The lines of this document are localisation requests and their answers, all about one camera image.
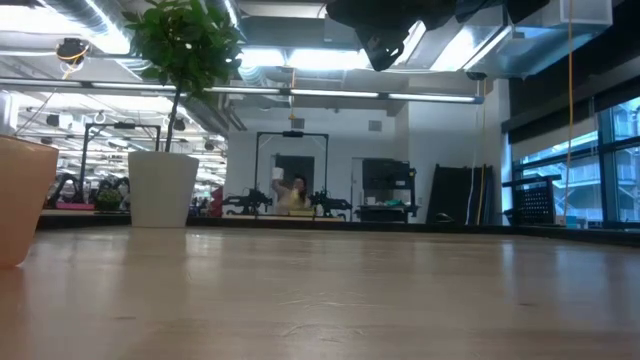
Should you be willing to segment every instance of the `green plant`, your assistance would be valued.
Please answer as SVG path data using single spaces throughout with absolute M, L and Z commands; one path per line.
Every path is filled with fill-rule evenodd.
M 153 7 L 144 14 L 123 16 L 130 22 L 126 27 L 134 31 L 133 52 L 153 64 L 142 77 L 162 85 L 171 81 L 176 87 L 165 146 L 169 152 L 180 96 L 206 100 L 206 88 L 216 80 L 227 81 L 240 65 L 239 35 L 229 14 L 215 7 L 205 11 L 199 0 L 145 1 Z
M 96 199 L 96 210 L 98 211 L 116 211 L 120 208 L 122 195 L 115 189 L 104 189 L 100 191 L 100 195 Z

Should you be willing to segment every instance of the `glass window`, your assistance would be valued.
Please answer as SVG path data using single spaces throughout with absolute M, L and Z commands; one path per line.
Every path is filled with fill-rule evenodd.
M 571 151 L 582 149 L 595 149 L 598 146 L 598 132 L 593 131 L 582 136 L 578 136 L 571 141 Z M 563 142 L 549 149 L 539 151 L 535 154 L 523 157 L 520 162 L 528 164 L 538 160 L 548 159 L 558 155 L 566 155 L 569 149 L 569 142 Z
M 640 136 L 640 97 L 614 106 L 611 112 L 616 141 Z
M 616 152 L 618 218 L 640 221 L 640 147 Z
M 523 176 L 561 175 L 562 180 L 553 182 L 556 215 L 564 215 L 564 199 L 567 165 L 560 162 L 538 168 L 526 169 Z M 569 216 L 602 221 L 600 193 L 600 162 L 597 156 L 571 160 L 569 171 Z

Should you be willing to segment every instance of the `woman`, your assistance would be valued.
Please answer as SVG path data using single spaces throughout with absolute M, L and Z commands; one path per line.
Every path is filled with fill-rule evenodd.
M 277 215 L 289 215 L 291 210 L 311 208 L 311 201 L 307 197 L 307 179 L 304 176 L 297 174 L 294 176 L 291 190 L 282 185 L 282 180 L 273 180 L 271 186 L 278 194 Z

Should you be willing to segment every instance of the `green leaves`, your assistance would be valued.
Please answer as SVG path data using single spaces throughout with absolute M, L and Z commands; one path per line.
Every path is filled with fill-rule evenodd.
M 235 73 L 238 32 L 228 15 L 205 9 L 200 0 L 145 1 L 153 7 L 144 15 L 123 13 L 134 33 L 132 48 L 153 64 L 143 71 L 145 79 L 182 83 L 189 97 L 205 99 L 206 88 Z

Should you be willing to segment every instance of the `plant stem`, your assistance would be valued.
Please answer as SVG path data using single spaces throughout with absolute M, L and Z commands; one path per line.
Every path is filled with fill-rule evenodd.
M 176 122 L 176 113 L 178 112 L 178 102 L 182 93 L 182 79 L 178 80 L 176 86 L 176 96 L 173 98 L 173 108 L 171 108 L 171 116 L 169 117 L 169 132 L 167 133 L 167 142 L 164 146 L 164 152 L 171 152 L 171 139 L 173 138 L 173 124 Z

